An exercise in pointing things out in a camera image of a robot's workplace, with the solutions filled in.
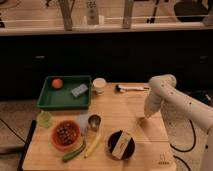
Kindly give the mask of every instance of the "wall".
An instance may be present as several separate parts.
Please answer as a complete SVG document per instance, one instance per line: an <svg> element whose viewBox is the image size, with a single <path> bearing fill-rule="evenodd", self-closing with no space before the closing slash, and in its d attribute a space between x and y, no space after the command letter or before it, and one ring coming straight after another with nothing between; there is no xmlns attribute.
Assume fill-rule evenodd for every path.
<svg viewBox="0 0 213 171"><path fill-rule="evenodd" d="M171 73L178 88L213 88L213 31L0 37L0 98L37 98L47 75L147 82Z"/></svg>

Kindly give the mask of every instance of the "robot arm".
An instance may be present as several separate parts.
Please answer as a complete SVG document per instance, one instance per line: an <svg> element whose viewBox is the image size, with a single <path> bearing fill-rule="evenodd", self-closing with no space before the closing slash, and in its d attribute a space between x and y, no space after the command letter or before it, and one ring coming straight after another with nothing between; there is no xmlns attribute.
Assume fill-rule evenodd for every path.
<svg viewBox="0 0 213 171"><path fill-rule="evenodd" d="M178 91L173 75L152 77L149 81L151 91L145 101L145 116L150 117L160 108L163 100L183 111L187 118L195 122L208 134L208 140L201 170L212 170L213 162L213 109L198 100Z"/></svg>

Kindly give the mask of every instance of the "green tray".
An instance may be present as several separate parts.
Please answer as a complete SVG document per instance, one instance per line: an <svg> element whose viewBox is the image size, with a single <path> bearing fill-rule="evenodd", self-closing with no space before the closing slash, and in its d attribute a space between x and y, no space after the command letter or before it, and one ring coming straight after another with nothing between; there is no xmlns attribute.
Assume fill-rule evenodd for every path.
<svg viewBox="0 0 213 171"><path fill-rule="evenodd" d="M61 89L51 86L54 78L63 80ZM89 90L79 97L74 97L70 91L80 84L86 84ZM43 110L87 109L91 101L91 77L82 76L48 76L45 79L37 107Z"/></svg>

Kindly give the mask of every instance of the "metal cup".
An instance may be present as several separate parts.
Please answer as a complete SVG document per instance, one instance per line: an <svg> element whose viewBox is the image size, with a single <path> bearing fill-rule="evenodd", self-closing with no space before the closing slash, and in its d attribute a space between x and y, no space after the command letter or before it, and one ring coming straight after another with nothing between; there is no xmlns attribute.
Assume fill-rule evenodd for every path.
<svg viewBox="0 0 213 171"><path fill-rule="evenodd" d="M88 123L89 123L89 126L90 128L97 132L99 130L99 126L100 126L100 123L101 123L101 117L99 115L91 115L88 119Z"/></svg>

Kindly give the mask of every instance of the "white cup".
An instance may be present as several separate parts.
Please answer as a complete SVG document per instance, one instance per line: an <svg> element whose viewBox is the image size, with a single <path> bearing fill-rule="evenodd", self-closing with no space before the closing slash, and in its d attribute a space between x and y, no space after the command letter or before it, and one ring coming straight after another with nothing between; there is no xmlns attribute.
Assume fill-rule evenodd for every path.
<svg viewBox="0 0 213 171"><path fill-rule="evenodd" d="M106 86L106 80L104 78L96 78L93 80L93 87L98 94L104 92L104 87Z"/></svg>

